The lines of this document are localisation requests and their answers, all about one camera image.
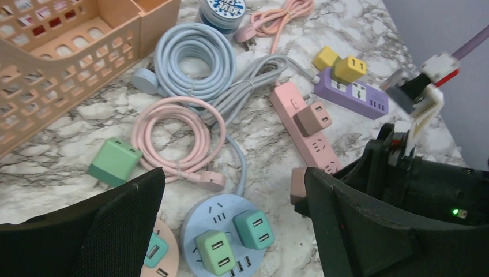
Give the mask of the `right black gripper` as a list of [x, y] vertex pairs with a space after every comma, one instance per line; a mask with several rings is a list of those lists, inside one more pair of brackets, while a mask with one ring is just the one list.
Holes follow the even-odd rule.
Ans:
[[328, 180], [333, 182], [334, 192], [339, 188], [346, 188], [347, 192], [357, 191], [354, 197], [360, 197], [366, 202], [362, 207], [353, 202], [351, 207], [339, 207], [338, 218], [412, 218], [413, 214], [384, 203], [383, 195], [388, 184], [388, 174], [394, 173], [395, 167], [388, 164], [389, 156], [394, 155], [395, 160], [403, 157], [396, 154], [397, 150], [404, 152], [409, 132], [396, 133], [393, 124], [384, 124], [375, 140], [370, 140], [363, 155], [353, 163], [336, 172]]

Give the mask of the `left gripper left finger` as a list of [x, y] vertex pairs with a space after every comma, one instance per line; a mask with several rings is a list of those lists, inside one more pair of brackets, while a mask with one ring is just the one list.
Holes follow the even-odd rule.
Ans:
[[19, 224], [1, 225], [2, 276], [139, 276], [163, 198], [153, 169]]

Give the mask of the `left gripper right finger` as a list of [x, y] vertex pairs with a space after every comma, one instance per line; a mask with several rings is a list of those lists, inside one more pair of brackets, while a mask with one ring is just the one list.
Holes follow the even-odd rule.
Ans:
[[488, 226], [412, 214], [315, 167], [304, 184], [326, 276], [488, 275]]

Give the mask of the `teal blue usb charger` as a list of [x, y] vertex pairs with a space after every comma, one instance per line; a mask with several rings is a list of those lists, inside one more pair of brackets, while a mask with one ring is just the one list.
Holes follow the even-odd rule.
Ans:
[[168, 243], [157, 233], [152, 233], [144, 265], [148, 268], [155, 268], [169, 250]]

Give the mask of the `dark green usb charger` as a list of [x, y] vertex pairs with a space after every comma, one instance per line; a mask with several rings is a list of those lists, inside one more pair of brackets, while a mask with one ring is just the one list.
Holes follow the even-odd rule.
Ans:
[[107, 139], [88, 167], [87, 174], [113, 187], [129, 180], [142, 152], [116, 137]]

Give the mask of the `brown pink usb charger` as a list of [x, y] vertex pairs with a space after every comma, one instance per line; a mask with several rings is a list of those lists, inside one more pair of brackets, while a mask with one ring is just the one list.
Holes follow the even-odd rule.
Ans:
[[291, 171], [290, 203], [296, 204], [306, 197], [304, 175], [306, 167], [294, 168]]

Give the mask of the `small pink charger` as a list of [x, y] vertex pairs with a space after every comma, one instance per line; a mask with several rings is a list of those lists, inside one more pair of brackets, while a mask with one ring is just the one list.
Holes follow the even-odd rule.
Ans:
[[332, 124], [331, 116], [321, 102], [308, 105], [292, 118], [303, 137], [310, 137]]

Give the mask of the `yellow usb charger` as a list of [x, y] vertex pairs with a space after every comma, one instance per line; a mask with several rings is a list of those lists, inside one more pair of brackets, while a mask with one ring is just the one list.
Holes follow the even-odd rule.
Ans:
[[338, 83], [349, 85], [366, 74], [364, 61], [349, 55], [332, 67], [331, 78]]

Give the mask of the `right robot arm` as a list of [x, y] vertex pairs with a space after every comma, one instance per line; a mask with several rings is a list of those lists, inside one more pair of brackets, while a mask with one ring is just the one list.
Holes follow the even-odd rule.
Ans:
[[409, 132], [384, 124], [360, 158], [331, 176], [366, 198], [367, 218], [436, 220], [488, 228], [488, 171], [432, 162], [408, 150]]

